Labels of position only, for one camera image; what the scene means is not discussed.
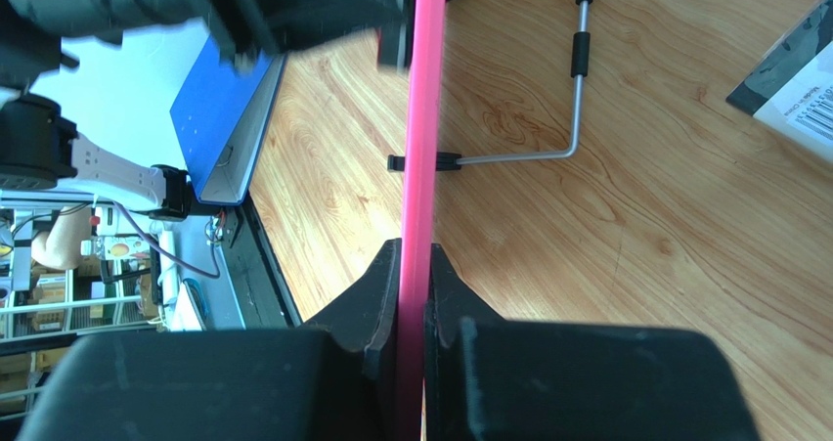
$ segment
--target black clip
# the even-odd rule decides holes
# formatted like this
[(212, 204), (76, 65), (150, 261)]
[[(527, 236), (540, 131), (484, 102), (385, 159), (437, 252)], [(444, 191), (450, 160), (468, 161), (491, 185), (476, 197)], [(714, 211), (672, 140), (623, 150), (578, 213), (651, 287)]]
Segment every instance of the black clip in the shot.
[[(462, 166), (457, 164), (462, 154), (437, 153), (437, 172), (447, 170), (461, 170)], [(405, 172), (405, 157), (403, 155), (389, 155), (387, 157), (387, 170), (390, 172)]]

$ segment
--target pink rod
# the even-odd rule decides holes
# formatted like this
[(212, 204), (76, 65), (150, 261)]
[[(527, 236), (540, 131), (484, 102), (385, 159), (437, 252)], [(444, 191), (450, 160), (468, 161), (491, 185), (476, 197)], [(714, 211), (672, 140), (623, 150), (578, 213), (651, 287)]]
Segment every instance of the pink rod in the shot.
[(403, 441), (418, 440), (420, 436), (424, 360), (422, 314), (428, 300), (431, 269), (445, 10), (446, 0), (416, 0), (396, 346), (396, 439)]

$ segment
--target blue folder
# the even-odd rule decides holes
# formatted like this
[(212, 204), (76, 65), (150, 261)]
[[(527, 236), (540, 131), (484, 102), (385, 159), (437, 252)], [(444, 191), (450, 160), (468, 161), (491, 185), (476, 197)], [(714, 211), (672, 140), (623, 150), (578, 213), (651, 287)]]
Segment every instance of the blue folder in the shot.
[(182, 155), (201, 203), (242, 203), (278, 93), (285, 57), (262, 56), (238, 74), (209, 38), (171, 107)]

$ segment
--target bottle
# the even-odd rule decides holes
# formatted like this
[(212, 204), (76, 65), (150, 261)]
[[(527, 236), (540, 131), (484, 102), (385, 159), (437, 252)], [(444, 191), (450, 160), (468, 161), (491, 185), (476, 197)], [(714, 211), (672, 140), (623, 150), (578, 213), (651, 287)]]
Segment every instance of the bottle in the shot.
[(100, 260), (142, 260), (151, 258), (151, 246), (139, 236), (98, 236), (81, 241), (81, 255), (93, 255)]

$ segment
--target pink tube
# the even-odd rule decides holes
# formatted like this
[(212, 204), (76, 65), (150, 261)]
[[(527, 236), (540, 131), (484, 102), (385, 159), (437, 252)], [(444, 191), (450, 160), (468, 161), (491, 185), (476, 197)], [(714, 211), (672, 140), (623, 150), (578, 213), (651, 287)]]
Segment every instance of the pink tube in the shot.
[(416, 0), (396, 346), (396, 439), (403, 441), (418, 440), (420, 436), (424, 359), (422, 313), (428, 300), (431, 268), (445, 7), (446, 0)]

